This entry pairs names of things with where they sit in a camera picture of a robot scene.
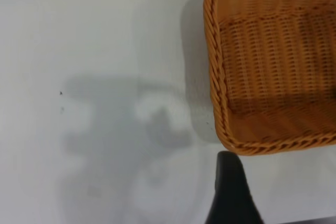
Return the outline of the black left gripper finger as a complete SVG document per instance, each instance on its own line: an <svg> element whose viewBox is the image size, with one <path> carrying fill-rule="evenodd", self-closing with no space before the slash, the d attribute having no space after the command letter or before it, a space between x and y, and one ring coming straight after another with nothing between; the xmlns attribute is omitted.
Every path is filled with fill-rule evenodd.
<svg viewBox="0 0 336 224"><path fill-rule="evenodd" d="M243 164L233 152L217 154L215 195L206 223L263 223Z"/></svg>

